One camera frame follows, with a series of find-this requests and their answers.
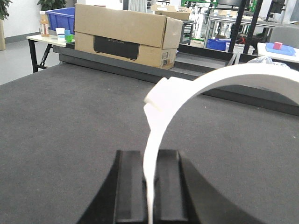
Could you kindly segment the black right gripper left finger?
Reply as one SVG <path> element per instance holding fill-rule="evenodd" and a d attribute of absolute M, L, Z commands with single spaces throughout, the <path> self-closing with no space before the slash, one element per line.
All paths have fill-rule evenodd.
<path fill-rule="evenodd" d="M 79 224 L 146 224 L 148 210 L 140 151 L 118 150 Z"/>

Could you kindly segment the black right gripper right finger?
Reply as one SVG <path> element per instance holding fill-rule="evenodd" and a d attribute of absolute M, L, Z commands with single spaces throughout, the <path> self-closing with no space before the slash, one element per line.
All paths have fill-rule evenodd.
<path fill-rule="evenodd" d="M 156 224 L 260 224 L 216 190 L 177 150 L 161 149 L 155 177 Z"/>

